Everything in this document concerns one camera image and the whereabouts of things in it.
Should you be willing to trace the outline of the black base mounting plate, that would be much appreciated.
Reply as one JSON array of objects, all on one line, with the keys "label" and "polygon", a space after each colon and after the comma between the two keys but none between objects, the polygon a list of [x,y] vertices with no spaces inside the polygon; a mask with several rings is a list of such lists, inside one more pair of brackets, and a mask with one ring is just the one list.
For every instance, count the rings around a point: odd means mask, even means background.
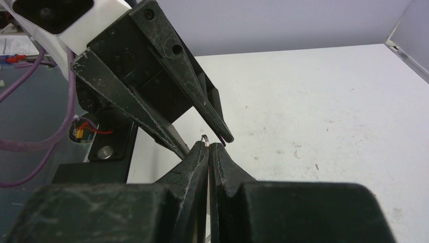
[{"label": "black base mounting plate", "polygon": [[138,126],[116,108],[96,115],[95,133],[87,161],[59,165],[52,183],[126,183]]}]

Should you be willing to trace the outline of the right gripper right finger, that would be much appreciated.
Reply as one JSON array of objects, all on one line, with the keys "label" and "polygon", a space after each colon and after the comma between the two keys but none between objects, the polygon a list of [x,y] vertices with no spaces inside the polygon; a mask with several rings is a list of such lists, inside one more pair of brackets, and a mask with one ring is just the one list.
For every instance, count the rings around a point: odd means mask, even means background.
[{"label": "right gripper right finger", "polygon": [[209,147],[212,242],[394,242],[374,195],[354,183],[258,181]]}]

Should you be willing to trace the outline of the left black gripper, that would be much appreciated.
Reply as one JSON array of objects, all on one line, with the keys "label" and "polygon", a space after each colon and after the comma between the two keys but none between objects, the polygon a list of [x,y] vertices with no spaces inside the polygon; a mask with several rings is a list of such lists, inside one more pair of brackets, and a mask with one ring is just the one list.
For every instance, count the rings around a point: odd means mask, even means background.
[{"label": "left black gripper", "polygon": [[80,106],[116,108],[184,159],[190,149],[172,125],[195,107],[221,143],[234,137],[220,94],[157,1],[141,1],[72,61]]}]

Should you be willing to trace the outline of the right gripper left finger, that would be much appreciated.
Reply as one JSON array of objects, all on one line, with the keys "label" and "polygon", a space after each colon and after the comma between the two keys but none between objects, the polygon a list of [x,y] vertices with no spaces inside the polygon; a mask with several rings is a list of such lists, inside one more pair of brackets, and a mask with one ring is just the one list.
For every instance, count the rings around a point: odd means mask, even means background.
[{"label": "right gripper left finger", "polygon": [[209,148],[151,184],[59,184],[37,190],[7,242],[204,242]]}]

